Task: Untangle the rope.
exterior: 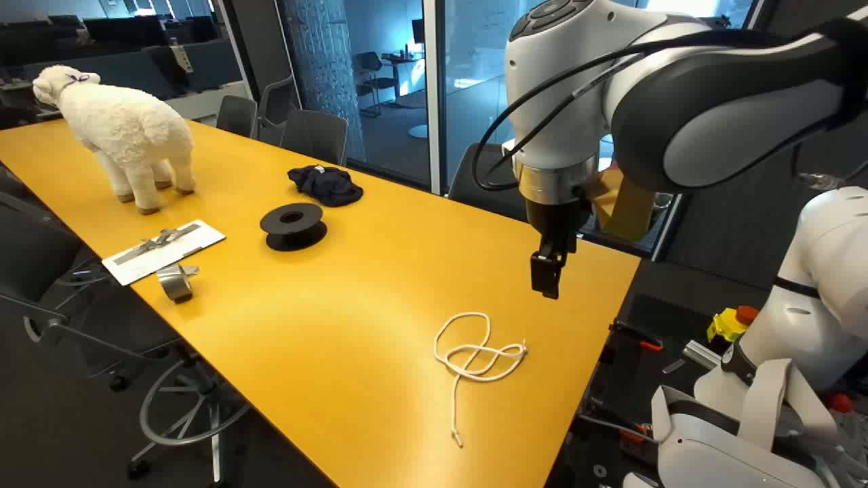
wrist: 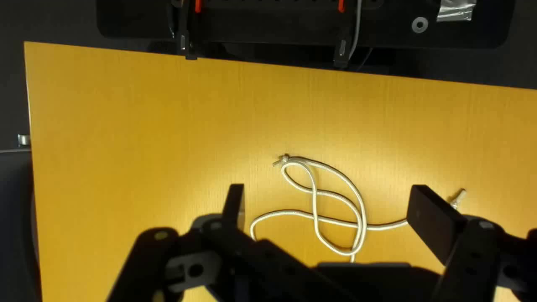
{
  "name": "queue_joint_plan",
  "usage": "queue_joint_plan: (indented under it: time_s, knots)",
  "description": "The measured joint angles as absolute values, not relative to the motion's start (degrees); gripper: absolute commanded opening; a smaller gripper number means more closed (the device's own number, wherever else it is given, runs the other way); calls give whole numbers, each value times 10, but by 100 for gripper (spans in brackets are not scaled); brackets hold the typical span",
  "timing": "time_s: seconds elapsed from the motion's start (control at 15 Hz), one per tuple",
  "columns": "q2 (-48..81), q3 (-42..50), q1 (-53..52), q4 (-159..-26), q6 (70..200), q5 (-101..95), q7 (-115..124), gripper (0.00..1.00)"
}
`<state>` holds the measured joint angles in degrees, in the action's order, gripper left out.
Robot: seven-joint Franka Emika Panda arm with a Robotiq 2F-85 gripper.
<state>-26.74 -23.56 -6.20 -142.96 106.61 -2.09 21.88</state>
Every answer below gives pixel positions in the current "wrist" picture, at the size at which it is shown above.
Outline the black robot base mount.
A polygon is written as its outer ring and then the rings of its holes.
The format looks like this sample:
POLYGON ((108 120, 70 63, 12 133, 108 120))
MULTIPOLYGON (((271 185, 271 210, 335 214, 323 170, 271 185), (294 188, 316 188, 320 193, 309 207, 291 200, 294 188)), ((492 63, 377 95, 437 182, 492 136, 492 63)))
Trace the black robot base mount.
POLYGON ((346 68, 360 48, 492 49, 518 0, 96 0, 111 39, 174 42, 187 58, 210 46, 326 48, 346 68))

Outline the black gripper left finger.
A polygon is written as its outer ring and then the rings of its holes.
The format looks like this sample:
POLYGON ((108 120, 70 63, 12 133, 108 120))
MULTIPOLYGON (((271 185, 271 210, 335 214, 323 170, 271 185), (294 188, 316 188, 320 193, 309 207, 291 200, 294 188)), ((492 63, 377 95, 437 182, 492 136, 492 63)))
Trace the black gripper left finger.
POLYGON ((184 302, 205 289, 217 302, 315 302, 315 272, 269 240, 244 234, 244 185, 231 185, 221 214, 185 235, 142 232, 106 302, 184 302))

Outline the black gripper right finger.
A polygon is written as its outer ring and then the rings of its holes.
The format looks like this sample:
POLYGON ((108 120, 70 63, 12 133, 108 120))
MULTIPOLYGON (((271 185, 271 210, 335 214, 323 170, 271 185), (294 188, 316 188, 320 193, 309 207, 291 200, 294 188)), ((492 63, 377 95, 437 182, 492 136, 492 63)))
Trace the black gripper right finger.
POLYGON ((497 287, 537 302, 536 230, 509 235, 491 220, 462 215, 427 185, 412 187, 407 222, 445 266, 432 302, 494 302, 497 287))

